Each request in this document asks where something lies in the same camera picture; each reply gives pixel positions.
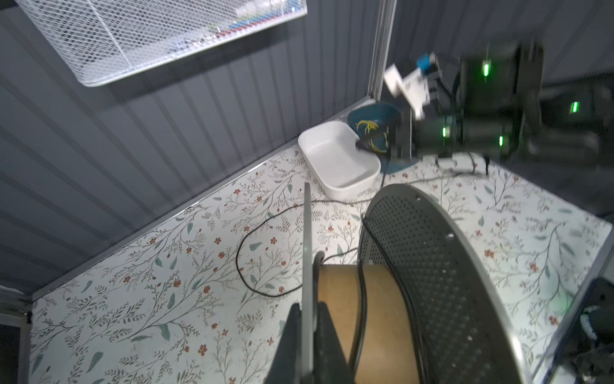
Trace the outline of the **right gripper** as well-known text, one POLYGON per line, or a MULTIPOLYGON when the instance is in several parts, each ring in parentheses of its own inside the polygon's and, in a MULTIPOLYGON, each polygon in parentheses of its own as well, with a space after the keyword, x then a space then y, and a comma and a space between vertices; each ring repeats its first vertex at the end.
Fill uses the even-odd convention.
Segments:
POLYGON ((358 150, 390 154, 393 161, 425 156, 449 158, 456 153, 477 153, 506 158, 513 153, 513 121, 462 119, 454 116, 405 120, 379 125, 359 122, 358 150))

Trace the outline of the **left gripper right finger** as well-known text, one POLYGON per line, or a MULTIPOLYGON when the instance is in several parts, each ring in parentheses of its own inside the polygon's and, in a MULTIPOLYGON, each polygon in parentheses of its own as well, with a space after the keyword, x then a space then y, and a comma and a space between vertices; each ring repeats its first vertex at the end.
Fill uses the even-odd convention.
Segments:
POLYGON ((329 308, 324 302, 317 307, 314 336, 313 382, 318 384, 353 383, 329 308))

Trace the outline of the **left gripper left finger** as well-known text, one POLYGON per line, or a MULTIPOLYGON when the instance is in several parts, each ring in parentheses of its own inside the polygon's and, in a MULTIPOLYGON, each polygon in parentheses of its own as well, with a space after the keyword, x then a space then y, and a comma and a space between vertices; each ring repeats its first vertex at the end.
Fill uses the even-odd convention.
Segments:
POLYGON ((299 383, 301 381, 301 331, 302 312, 300 305, 290 307, 265 384, 299 383))

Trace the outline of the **grey perforated cable spool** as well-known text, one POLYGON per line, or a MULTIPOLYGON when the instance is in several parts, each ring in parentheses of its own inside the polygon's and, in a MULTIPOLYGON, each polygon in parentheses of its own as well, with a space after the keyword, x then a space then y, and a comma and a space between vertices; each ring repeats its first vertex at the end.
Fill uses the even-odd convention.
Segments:
POLYGON ((314 383, 317 307, 329 308, 353 383, 528 383, 505 308, 460 228, 426 193, 380 190, 356 266, 304 235, 301 381, 314 383))

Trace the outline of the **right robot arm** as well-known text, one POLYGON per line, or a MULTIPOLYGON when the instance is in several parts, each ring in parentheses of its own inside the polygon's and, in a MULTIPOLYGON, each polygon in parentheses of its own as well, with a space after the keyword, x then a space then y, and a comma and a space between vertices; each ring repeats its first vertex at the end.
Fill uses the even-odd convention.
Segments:
POLYGON ((613 166, 613 80, 579 78, 542 86, 544 48, 535 39, 487 46, 455 58, 447 85, 444 57, 428 53, 402 75, 391 66, 384 82, 408 114, 361 128, 358 150, 386 165, 426 156, 475 153, 486 162, 514 159, 588 169, 613 166))

